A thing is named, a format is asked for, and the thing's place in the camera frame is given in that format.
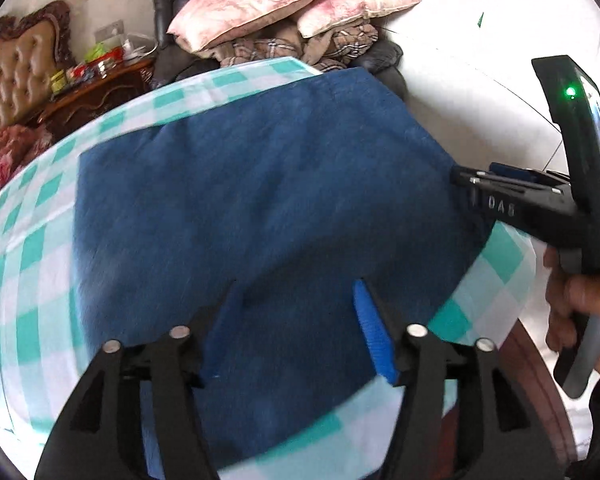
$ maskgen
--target carved wooden headboard frame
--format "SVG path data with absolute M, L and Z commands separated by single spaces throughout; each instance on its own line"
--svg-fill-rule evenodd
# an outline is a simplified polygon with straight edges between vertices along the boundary
M 58 68 L 69 68 L 75 65 L 74 56 L 69 48 L 71 30 L 69 28 L 70 11 L 69 5 L 64 0 L 56 0 L 47 4 L 42 9 L 28 14 L 17 23 L 14 16 L 3 16 L 0 18 L 0 40 L 15 40 L 26 30 L 43 20 L 52 23 L 56 30 L 56 46 L 54 58 Z

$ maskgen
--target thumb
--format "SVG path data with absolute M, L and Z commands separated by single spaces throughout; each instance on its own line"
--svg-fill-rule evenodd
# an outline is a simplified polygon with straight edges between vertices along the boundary
M 575 310 L 600 316 L 600 276 L 572 276 L 565 296 Z

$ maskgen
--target power outlet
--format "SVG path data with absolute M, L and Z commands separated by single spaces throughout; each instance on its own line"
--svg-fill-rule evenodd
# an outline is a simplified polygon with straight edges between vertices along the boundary
M 125 23 L 122 20 L 109 23 L 106 27 L 99 28 L 95 32 L 96 43 L 101 43 L 109 38 L 125 33 Z

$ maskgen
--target black handheld device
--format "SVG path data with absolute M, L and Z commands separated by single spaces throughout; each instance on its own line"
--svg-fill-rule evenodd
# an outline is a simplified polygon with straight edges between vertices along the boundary
M 452 181 L 470 188 L 472 203 L 552 245 L 570 273 L 600 274 L 600 91 L 569 56 L 532 61 L 554 123 L 560 126 L 569 175 L 492 164 L 455 167 Z M 600 357 L 600 318 L 574 314 L 578 339 L 558 358 L 554 378 L 580 397 Z

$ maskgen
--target silver screw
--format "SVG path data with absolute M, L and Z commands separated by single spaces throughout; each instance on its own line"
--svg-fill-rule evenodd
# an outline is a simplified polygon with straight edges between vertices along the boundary
M 424 337 L 428 333 L 429 333 L 429 330 L 427 330 L 427 327 L 419 325 L 419 324 L 414 323 L 407 327 L 407 334 L 409 334 L 412 337 Z
M 169 330 L 169 335 L 174 339 L 182 339 L 190 334 L 191 330 L 189 330 L 188 326 L 178 325 L 174 326 L 171 330 Z
M 496 343 L 485 337 L 478 339 L 475 346 L 478 350 L 482 350 L 483 352 L 493 352 L 496 349 Z
M 121 346 L 122 345 L 120 344 L 120 341 L 116 341 L 115 339 L 110 339 L 109 341 L 104 343 L 104 345 L 102 345 L 102 349 L 107 354 L 115 354 L 118 350 L 120 350 Z

